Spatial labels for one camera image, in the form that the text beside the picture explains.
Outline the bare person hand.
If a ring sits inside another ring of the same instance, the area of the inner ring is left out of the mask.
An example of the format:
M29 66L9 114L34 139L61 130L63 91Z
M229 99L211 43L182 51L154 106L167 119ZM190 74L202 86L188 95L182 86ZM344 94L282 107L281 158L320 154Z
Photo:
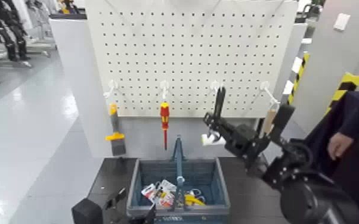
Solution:
M332 160L340 158L344 152L352 145L354 140L340 132L334 134L327 146L327 152Z

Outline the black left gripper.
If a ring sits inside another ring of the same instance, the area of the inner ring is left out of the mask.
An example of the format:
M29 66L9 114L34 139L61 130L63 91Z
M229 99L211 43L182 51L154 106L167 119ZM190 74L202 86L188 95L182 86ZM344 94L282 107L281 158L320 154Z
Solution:
M104 205L105 210L116 209L117 204L126 198L126 188L110 194ZM71 208L74 224L103 224L103 212L101 207L88 198L83 198ZM144 216L143 224L154 224L156 219L156 205L150 207Z

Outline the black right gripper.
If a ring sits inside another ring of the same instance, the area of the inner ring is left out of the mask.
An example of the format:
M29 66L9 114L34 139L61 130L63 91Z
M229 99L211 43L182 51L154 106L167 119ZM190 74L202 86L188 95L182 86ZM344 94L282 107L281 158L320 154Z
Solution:
M208 127L207 137L214 140L223 137L226 140L226 150L247 163L254 163L256 158L269 144L267 136L260 138L257 131L247 124L240 124L229 130L228 123L211 112L207 112L203 122Z

